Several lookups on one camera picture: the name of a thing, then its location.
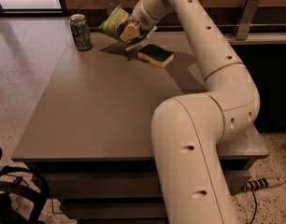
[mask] power strip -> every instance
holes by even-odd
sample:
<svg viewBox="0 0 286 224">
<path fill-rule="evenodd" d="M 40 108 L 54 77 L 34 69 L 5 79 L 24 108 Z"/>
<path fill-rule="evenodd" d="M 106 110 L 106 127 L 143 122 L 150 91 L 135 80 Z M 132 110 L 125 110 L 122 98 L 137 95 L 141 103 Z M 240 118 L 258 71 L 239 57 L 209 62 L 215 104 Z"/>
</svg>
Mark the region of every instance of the power strip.
<svg viewBox="0 0 286 224">
<path fill-rule="evenodd" d="M 241 192 L 249 190 L 259 190 L 281 186 L 285 181 L 282 177 L 262 178 L 255 181 L 249 181 L 242 189 Z"/>
</svg>

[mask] floor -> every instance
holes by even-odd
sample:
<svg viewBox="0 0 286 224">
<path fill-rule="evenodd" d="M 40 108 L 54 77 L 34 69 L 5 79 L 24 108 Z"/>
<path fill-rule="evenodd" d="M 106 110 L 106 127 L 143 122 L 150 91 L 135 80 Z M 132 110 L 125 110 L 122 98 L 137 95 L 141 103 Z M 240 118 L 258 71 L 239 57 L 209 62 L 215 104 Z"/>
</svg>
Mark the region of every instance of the floor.
<svg viewBox="0 0 286 224">
<path fill-rule="evenodd" d="M 72 42 L 67 18 L 0 18 L 0 165 L 14 163 L 11 154 L 49 82 L 67 43 Z M 260 133 L 269 157 L 250 168 L 252 179 L 281 176 L 286 180 L 286 133 Z M 255 192 L 257 215 L 253 223 L 286 224 L 286 183 Z M 30 207 L 13 197 L 13 207 Z M 48 200 L 40 219 L 45 223 L 76 223 Z M 254 212 L 250 192 L 234 197 L 241 223 L 249 223 Z"/>
</svg>

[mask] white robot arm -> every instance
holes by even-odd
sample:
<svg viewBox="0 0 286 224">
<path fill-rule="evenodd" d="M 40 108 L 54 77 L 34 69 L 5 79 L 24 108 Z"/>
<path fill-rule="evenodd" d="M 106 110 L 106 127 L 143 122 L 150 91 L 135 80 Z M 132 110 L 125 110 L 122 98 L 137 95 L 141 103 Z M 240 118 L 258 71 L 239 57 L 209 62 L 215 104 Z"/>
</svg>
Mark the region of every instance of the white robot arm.
<svg viewBox="0 0 286 224">
<path fill-rule="evenodd" d="M 216 145 L 250 126 L 260 107 L 250 74 L 198 0 L 141 0 L 143 29 L 175 11 L 207 92 L 171 98 L 156 109 L 151 139 L 170 224 L 238 223 Z"/>
</svg>

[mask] sponge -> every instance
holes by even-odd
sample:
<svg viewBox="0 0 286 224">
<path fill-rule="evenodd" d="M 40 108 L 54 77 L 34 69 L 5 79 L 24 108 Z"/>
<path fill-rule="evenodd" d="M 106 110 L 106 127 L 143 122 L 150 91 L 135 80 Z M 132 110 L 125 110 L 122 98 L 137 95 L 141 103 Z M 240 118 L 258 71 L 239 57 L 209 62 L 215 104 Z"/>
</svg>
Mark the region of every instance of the sponge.
<svg viewBox="0 0 286 224">
<path fill-rule="evenodd" d="M 146 60 L 156 66 L 165 67 L 174 58 L 174 53 L 154 44 L 148 44 L 137 53 L 139 59 Z"/>
</svg>

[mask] table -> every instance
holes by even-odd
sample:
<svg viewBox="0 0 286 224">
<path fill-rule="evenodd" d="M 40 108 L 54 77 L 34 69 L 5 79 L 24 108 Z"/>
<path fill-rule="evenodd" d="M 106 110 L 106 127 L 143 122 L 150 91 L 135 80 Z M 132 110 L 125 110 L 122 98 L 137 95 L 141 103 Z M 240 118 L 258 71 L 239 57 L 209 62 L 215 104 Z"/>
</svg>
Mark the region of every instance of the table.
<svg viewBox="0 0 286 224">
<path fill-rule="evenodd" d="M 70 38 L 12 160 L 41 173 L 50 197 L 79 223 L 166 223 L 150 121 L 165 99 L 205 90 L 191 48 L 183 32 L 154 33 L 148 43 L 175 53 L 159 68 L 136 57 L 142 46 L 126 51 L 105 35 L 91 39 L 84 52 Z M 241 184 L 267 151 L 254 126 L 232 142 L 218 152 L 226 169 L 236 161 L 245 172 Z"/>
</svg>

